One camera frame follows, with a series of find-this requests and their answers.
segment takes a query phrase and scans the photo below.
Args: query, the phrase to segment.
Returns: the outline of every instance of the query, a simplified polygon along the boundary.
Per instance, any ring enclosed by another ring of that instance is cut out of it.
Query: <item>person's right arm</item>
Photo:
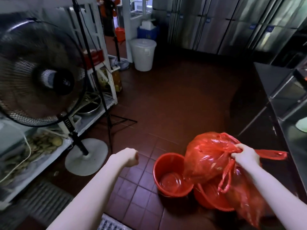
[[[256,188],[283,226],[287,230],[307,229],[307,205],[260,167],[259,156],[254,149],[244,144],[236,146],[243,152],[233,153],[232,157],[250,174]]]

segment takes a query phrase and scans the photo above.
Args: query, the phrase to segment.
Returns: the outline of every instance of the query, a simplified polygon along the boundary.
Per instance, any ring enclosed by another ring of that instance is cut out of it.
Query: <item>trash can lid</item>
[[[131,46],[136,47],[155,47],[157,43],[152,39],[137,38],[130,41]]]

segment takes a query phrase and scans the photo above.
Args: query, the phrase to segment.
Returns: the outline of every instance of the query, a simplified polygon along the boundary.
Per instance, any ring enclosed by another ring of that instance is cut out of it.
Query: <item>person's left hand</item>
[[[138,152],[134,148],[125,148],[115,155],[124,160],[125,167],[138,165]]]

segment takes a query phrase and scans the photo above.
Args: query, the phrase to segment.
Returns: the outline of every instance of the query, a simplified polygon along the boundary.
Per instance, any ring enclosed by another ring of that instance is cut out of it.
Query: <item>white trash can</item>
[[[157,43],[147,38],[137,38],[130,41],[132,58],[135,68],[146,72],[153,66],[153,55]]]

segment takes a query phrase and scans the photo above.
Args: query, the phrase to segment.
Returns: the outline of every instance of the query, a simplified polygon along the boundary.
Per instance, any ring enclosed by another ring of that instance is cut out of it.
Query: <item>fan logo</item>
[[[70,81],[63,79],[63,85],[70,86]]]

